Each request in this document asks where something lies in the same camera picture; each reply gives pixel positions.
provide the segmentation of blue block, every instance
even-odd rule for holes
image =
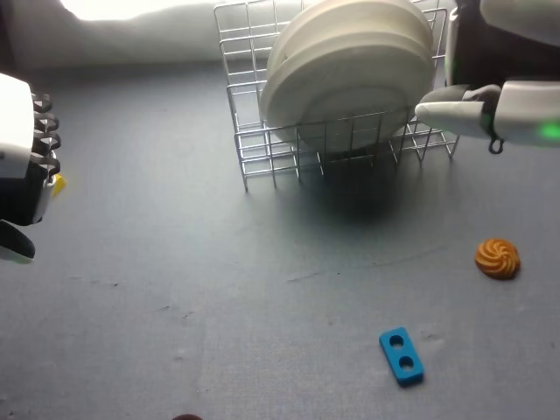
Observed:
[[[422,381],[424,365],[404,327],[384,332],[379,343],[399,385],[406,387]]]

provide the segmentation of white wall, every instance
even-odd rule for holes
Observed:
[[[454,7],[454,0],[440,3]],[[128,21],[91,22],[59,0],[10,0],[6,24],[16,61],[26,69],[219,60],[214,4],[192,0]]]

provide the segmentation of gray table surface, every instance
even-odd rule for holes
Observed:
[[[43,74],[68,186],[0,251],[0,418],[557,418],[560,151],[245,193],[218,65]],[[513,282],[477,244],[506,237]],[[406,326],[424,384],[378,344]]]

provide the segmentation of white plate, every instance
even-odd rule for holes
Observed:
[[[407,108],[430,91],[433,72],[431,53],[413,39],[391,32],[348,31],[287,59],[265,85],[261,111],[270,127],[395,111],[383,116],[381,136],[387,137],[406,123]],[[322,135],[321,126],[302,126],[301,135],[322,151],[323,141],[314,138],[318,130]],[[327,149],[347,151],[349,136],[339,136],[337,130],[341,128],[329,135]],[[293,130],[278,135],[286,141],[295,138]],[[374,142],[374,136],[353,139],[353,148]]]
[[[270,51],[267,77],[294,53],[349,28],[399,32],[432,48],[432,31],[424,14],[410,0],[324,0],[297,15],[280,33]]]

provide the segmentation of dish rack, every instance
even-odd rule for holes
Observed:
[[[440,0],[410,0],[430,22],[434,33],[434,66],[445,58],[442,44],[448,11],[439,7]],[[408,109],[403,128],[390,138],[380,138],[383,113],[356,115],[335,121],[313,122],[288,127],[268,127],[260,113],[260,96],[266,83],[267,58],[280,31],[305,7],[304,0],[248,0],[225,3],[214,8],[214,17],[220,35],[220,49],[227,76],[227,100],[234,125],[234,143],[245,190],[248,178],[271,174],[276,185],[279,172],[295,172],[300,179],[306,169],[319,169],[325,175],[327,166],[337,163],[367,161],[372,166],[380,156],[391,156],[399,165],[403,153],[414,153],[420,165],[426,151],[444,148],[449,159],[453,157],[459,136],[451,137],[439,129],[421,124]],[[315,126],[322,132],[323,150],[310,149],[299,135],[303,125]],[[327,138],[332,138],[333,127],[340,126],[349,134],[348,150],[328,154]],[[284,141],[278,133],[295,131],[293,141]],[[353,149],[354,137],[371,136],[373,144]]]

